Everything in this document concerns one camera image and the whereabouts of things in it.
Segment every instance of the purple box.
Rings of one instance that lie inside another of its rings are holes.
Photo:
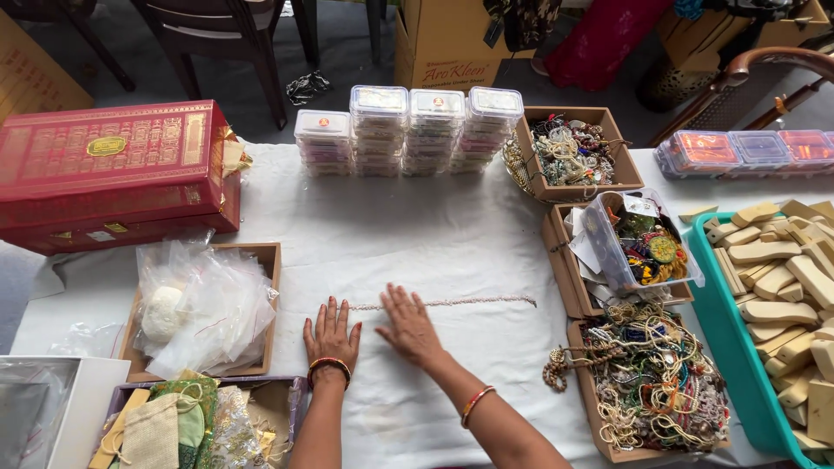
[[[301,428],[301,422],[304,420],[304,415],[307,413],[307,394],[309,393],[309,386],[307,385],[307,378],[302,376],[230,376],[228,378],[216,378],[220,380],[220,387],[223,384],[233,383],[257,383],[261,381],[292,381],[293,385],[289,388],[289,441],[295,441],[295,434]],[[150,381],[144,383],[125,383],[116,386],[113,389],[113,398],[110,399],[110,407],[107,415],[110,417],[116,412],[122,411],[124,405],[128,403],[128,398],[134,389],[143,388],[150,389],[151,386],[161,381]]]

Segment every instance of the white cloth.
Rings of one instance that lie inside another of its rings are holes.
[[[444,347],[495,386],[575,468],[612,466],[596,450],[575,377],[558,394],[541,380],[548,353],[566,345],[567,319],[545,255],[540,227],[549,205],[524,194],[500,161],[483,176],[428,179],[306,178],[294,145],[248,144],[254,167],[243,187],[240,232],[215,241],[280,241],[280,311],[269,374],[306,373],[304,318],[329,295],[377,303],[385,282],[425,300],[529,295],[525,302],[435,307],[430,315]],[[650,150],[632,152],[646,185],[671,213],[720,201],[740,209],[774,194],[809,203],[830,199],[830,180],[680,181],[669,184]],[[88,253],[64,266],[66,291],[29,303],[13,354],[42,354],[76,322],[124,322],[138,281],[132,247]],[[703,337],[690,306],[688,326]],[[346,469],[428,469],[488,462],[460,427],[437,385],[407,365],[374,333],[383,311],[354,311],[364,322],[359,363],[343,413]],[[754,466],[773,458],[752,450],[735,412],[733,446],[706,456]],[[691,461],[693,456],[682,456]],[[672,456],[619,467],[648,467]]]

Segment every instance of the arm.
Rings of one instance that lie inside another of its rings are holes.
[[[406,360],[423,369],[461,414],[486,385],[443,350],[423,301],[408,297],[403,287],[388,284],[381,295],[391,328],[378,327]],[[495,392],[484,395],[471,410],[469,429],[498,469],[567,469],[568,461],[524,417]]]
[[[359,333],[362,323],[350,331],[348,339],[348,301],[342,301],[338,318],[336,299],[330,297],[327,306],[321,305],[313,337],[312,322],[304,322],[304,345],[307,358],[313,363],[318,358],[333,357],[344,361],[350,372],[356,367],[359,354]],[[340,469],[342,467],[342,402],[347,382],[340,368],[317,366],[313,371],[313,398],[298,440],[295,441],[289,469]]]

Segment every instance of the woman's left hand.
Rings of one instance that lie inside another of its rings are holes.
[[[354,372],[356,358],[359,356],[359,335],[362,331],[362,323],[358,322],[350,331],[348,337],[348,313],[350,306],[347,300],[342,301],[341,308],[336,310],[336,299],[331,296],[327,305],[319,307],[319,317],[315,321],[315,333],[313,322],[308,318],[304,322],[304,345],[307,347],[307,359],[312,364],[319,358],[333,357],[342,360]],[[324,364],[318,366],[313,373],[314,381],[319,376],[342,376],[338,368]]]

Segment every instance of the hand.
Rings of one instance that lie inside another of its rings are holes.
[[[359,355],[359,336],[362,331],[362,323],[357,322],[348,338],[348,312],[350,305],[347,300],[342,300],[342,307],[336,314],[336,299],[331,296],[328,304],[319,307],[319,317],[315,321],[315,338],[313,338],[313,321],[307,318],[304,321],[304,345],[307,347],[307,359],[312,364],[319,358],[331,356],[342,360],[354,372],[356,358]],[[321,365],[313,372],[313,382],[318,383],[320,379],[327,381],[345,382],[344,373],[341,369],[332,365]]]
[[[376,331],[403,358],[425,368],[432,358],[443,353],[440,339],[419,295],[412,293],[410,299],[405,288],[399,286],[395,290],[392,284],[388,284],[388,294],[380,293],[379,297],[391,319],[391,328],[377,327]]]

